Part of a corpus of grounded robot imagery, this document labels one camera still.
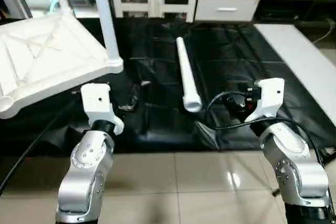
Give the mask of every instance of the tile floor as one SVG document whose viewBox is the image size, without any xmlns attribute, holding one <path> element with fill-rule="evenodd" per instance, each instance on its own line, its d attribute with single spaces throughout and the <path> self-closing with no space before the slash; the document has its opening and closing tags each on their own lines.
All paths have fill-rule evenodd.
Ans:
<svg viewBox="0 0 336 224">
<path fill-rule="evenodd" d="M 0 223 L 54 223 L 67 167 L 67 158 L 26 160 L 0 199 Z M 336 163 L 328 167 L 334 198 L 335 171 Z M 99 223 L 284 224 L 276 187 L 261 152 L 115 155 Z"/>
</svg>

